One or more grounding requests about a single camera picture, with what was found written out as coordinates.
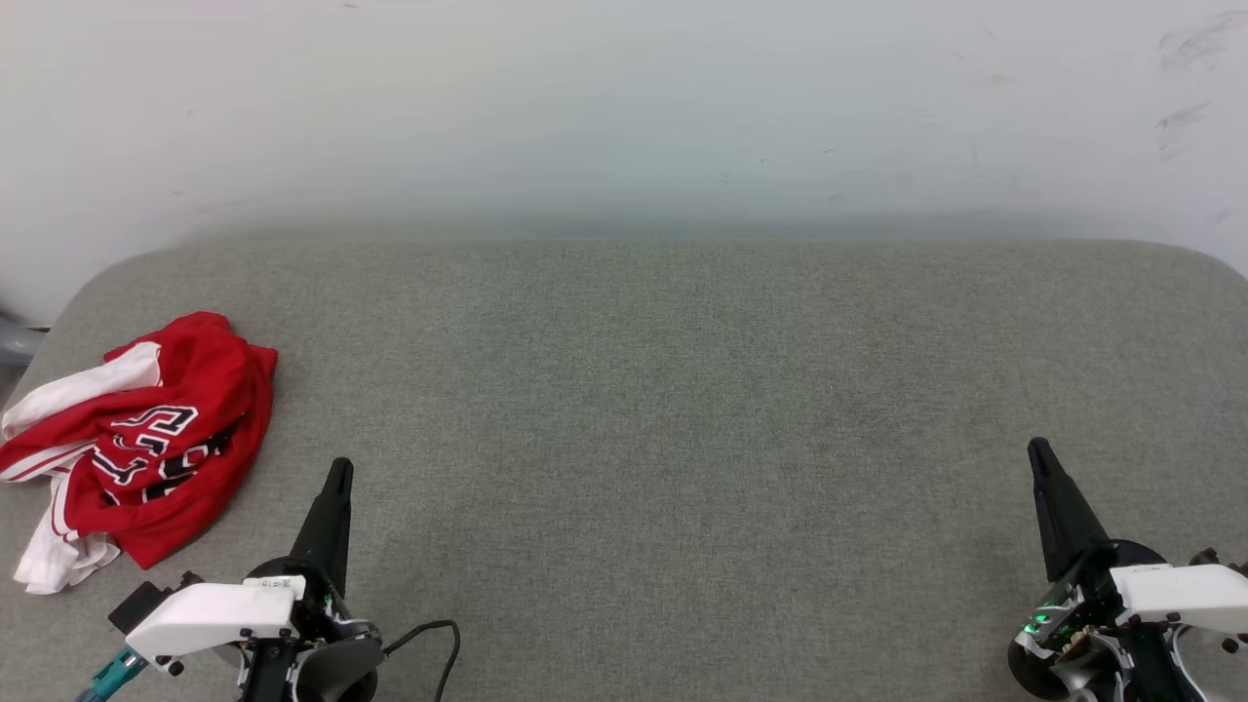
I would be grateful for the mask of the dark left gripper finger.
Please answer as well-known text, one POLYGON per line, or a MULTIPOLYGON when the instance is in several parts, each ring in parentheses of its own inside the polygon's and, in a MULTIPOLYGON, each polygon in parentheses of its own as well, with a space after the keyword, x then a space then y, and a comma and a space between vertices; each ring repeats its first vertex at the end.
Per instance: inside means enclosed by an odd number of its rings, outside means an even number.
POLYGON ((351 458, 334 458, 290 551, 293 560, 317 566, 339 597, 346 596, 353 477, 351 458))

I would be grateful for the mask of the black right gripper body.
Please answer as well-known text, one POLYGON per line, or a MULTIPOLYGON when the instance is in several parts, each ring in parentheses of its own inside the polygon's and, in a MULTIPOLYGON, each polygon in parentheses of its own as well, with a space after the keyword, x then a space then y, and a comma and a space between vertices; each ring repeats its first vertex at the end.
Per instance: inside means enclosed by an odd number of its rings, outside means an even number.
POLYGON ((1028 695, 1046 701, 1171 700, 1167 628, 1124 610, 1114 567, 1159 566, 1162 557, 1128 540, 1109 540, 1080 557, 1051 585, 1010 645, 1010 672, 1028 695))

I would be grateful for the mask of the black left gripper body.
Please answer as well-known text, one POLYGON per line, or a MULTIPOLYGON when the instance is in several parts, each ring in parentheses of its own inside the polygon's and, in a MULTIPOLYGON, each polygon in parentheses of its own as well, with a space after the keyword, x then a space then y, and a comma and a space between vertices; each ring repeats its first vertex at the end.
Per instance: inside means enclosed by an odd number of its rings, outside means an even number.
POLYGON ((246 635, 238 645, 241 701, 371 701, 383 662, 379 630, 349 613, 316 565, 272 560, 245 585, 290 588, 290 626, 280 635, 246 635))

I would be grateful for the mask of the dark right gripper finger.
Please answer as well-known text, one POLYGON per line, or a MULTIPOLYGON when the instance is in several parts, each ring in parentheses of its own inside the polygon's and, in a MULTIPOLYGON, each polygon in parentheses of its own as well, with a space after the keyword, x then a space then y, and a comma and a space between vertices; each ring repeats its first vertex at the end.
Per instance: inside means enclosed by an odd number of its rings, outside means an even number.
POLYGON ((1033 470, 1035 518, 1046 576, 1055 583, 1077 565, 1080 557, 1109 542, 1109 535, 1048 440, 1030 440, 1027 456, 1033 470))

